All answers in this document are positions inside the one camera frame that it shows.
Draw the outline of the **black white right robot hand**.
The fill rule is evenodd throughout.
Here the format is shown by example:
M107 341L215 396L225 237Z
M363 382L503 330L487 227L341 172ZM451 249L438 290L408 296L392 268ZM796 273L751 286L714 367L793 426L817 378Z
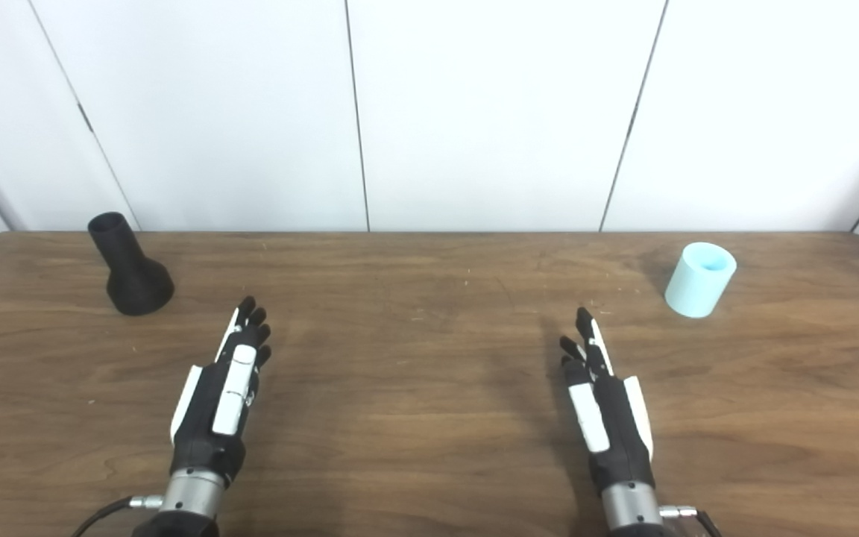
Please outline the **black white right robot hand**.
M577 424L589 451L590 476L597 493L618 483L655 487L650 428L636 377L620 378L611 367L601 330L592 313L576 310L582 340L560 337L560 361Z

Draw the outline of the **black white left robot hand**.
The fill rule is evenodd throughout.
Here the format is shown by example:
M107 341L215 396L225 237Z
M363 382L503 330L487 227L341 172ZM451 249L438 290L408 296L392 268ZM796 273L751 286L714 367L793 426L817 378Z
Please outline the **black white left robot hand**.
M191 367L170 436L170 474L205 471L229 487L246 457L243 432L259 391L260 369L271 357L266 311L246 296L231 314L215 359Z

